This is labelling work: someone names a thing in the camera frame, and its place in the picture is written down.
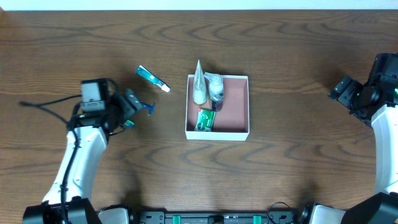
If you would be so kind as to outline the clear sanitizer pump bottle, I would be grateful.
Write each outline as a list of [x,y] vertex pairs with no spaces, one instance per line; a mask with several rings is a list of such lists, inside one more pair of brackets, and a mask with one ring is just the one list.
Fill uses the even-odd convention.
[[223,77],[215,73],[204,73],[204,77],[208,80],[208,92],[211,108],[214,111],[220,111],[224,100]]

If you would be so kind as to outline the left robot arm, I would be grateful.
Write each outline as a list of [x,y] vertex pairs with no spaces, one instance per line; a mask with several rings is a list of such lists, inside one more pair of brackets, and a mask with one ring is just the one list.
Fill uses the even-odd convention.
[[26,208],[23,223],[134,221],[125,205],[96,211],[91,204],[96,171],[110,137],[119,134],[118,128],[133,127],[130,117],[143,107],[132,90],[122,95],[115,84],[110,78],[81,82],[81,101],[65,121],[67,146],[57,176],[42,203]]

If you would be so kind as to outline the green Dettol soap box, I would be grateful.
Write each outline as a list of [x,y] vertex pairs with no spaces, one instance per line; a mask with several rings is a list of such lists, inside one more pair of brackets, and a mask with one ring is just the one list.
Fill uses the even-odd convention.
[[212,132],[215,116],[216,116],[215,111],[199,108],[197,123],[195,125],[194,131]]

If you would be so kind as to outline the white Pantene tube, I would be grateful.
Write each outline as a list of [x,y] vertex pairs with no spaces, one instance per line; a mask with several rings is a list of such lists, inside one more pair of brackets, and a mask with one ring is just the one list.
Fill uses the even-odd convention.
[[204,105],[207,101],[207,89],[200,60],[198,60],[193,80],[193,102],[198,105]]

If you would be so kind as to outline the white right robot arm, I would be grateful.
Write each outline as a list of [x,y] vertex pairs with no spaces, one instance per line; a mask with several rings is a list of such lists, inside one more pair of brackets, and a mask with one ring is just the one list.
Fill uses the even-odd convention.
[[345,76],[328,96],[373,131],[373,193],[346,210],[314,203],[299,223],[397,223],[397,53],[377,54],[365,83]]

